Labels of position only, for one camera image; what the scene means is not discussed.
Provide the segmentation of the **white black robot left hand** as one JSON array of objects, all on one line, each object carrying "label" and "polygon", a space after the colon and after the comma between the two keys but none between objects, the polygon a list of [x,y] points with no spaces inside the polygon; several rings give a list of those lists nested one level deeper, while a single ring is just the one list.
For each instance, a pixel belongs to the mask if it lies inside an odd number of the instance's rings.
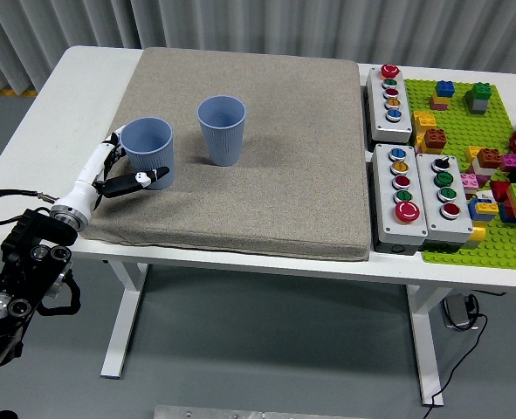
[{"label": "white black robot left hand", "polygon": [[50,216],[83,230],[91,220],[102,197],[113,198],[147,189],[169,173],[169,167],[158,163],[156,168],[137,170],[108,180],[112,166],[126,154],[120,135],[126,126],[113,131],[89,157],[81,169],[72,191],[58,198],[52,205]]}]

